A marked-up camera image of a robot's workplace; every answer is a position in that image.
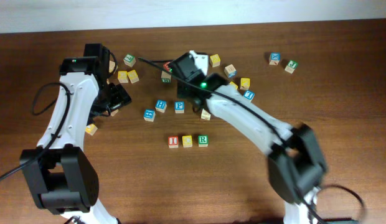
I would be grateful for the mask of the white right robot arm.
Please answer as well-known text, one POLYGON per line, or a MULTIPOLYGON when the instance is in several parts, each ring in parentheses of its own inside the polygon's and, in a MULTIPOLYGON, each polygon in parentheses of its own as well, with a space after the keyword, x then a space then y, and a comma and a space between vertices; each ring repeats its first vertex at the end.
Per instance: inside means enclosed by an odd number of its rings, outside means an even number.
POLYGON ((327 165, 314 131, 270 116, 226 79, 209 75, 206 54, 191 50, 168 66, 180 97, 231 124, 267 157, 269 183, 285 202, 284 223, 323 223, 315 204, 327 165))

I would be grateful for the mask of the green R block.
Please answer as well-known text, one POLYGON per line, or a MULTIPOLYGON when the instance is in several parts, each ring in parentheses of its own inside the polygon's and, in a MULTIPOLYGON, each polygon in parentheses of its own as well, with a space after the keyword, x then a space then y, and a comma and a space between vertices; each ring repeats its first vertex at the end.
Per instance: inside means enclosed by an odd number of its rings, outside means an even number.
POLYGON ((198 145, 199 145, 199 147, 207 147, 209 145, 208 135, 199 135, 198 136, 198 145))

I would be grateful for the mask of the yellow C block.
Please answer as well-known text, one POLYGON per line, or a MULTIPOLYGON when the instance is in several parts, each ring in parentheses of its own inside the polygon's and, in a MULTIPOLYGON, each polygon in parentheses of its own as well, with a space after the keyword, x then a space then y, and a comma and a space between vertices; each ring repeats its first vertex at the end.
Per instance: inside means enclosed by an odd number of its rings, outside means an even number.
POLYGON ((191 135, 186 135, 182 137, 182 145, 183 147, 192 147, 193 141, 191 135))

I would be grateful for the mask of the red I block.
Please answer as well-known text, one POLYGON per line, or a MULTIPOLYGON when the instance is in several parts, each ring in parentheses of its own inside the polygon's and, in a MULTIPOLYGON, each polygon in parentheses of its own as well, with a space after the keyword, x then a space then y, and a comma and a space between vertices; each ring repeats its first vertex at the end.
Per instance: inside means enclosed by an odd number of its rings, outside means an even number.
POLYGON ((168 143, 169 148, 178 148, 179 147, 179 139, 177 136, 169 136, 167 143, 168 143))

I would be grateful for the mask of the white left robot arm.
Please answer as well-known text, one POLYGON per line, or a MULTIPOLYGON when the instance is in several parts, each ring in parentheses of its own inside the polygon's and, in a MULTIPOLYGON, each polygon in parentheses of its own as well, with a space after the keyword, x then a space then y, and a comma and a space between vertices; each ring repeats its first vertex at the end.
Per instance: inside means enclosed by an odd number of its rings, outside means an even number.
POLYGON ((113 57, 102 44, 86 44, 82 57, 63 60, 49 125, 37 147, 20 156, 36 207, 69 222, 119 223, 100 202, 98 175, 83 152, 85 129, 93 118, 131 103, 122 85, 107 82, 113 57))

